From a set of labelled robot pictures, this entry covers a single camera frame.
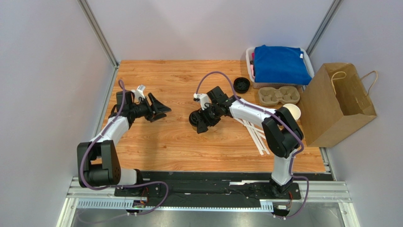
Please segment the black plastic cup lid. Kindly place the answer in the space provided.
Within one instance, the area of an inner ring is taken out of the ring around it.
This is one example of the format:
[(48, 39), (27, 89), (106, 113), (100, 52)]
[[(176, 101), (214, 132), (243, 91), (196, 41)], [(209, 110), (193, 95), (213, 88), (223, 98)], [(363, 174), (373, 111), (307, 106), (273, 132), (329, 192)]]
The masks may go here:
[(192, 127), (197, 128), (198, 122), (199, 122), (199, 112), (198, 111), (193, 111), (189, 115), (189, 123)]

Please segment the cardboard cup carrier tray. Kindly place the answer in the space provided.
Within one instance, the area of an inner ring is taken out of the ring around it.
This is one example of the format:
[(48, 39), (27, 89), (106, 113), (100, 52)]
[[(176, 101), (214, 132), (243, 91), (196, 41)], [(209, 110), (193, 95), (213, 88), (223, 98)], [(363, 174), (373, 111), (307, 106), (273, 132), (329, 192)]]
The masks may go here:
[(258, 96), (259, 102), (263, 106), (274, 106), (279, 103), (297, 104), (300, 101), (300, 93), (293, 86), (263, 87), (258, 90)]

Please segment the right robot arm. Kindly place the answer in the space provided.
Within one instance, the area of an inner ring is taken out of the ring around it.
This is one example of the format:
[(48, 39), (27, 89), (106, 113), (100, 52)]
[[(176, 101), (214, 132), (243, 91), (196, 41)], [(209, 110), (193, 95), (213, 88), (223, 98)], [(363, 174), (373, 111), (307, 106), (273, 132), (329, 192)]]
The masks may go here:
[(237, 95), (228, 97), (220, 87), (206, 94), (195, 93), (200, 109), (192, 112), (189, 122), (198, 133), (207, 132), (223, 116), (245, 120), (260, 127), (270, 151), (275, 155), (270, 183), (277, 194), (284, 194), (292, 183), (292, 159), (303, 147), (304, 137), (291, 111), (286, 107), (269, 109), (254, 105)]

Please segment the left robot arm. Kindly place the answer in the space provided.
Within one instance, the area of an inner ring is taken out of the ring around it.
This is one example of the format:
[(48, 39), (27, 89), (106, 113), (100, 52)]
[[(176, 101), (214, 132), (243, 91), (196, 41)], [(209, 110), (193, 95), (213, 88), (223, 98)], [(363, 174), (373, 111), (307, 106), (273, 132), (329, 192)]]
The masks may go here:
[(107, 187), (136, 185), (140, 171), (122, 168), (116, 145), (137, 118), (154, 122), (166, 117), (171, 108), (151, 93), (138, 97), (134, 91), (117, 92), (117, 103), (111, 110), (107, 125), (91, 141), (77, 146), (79, 184), (83, 188), (102, 190)]

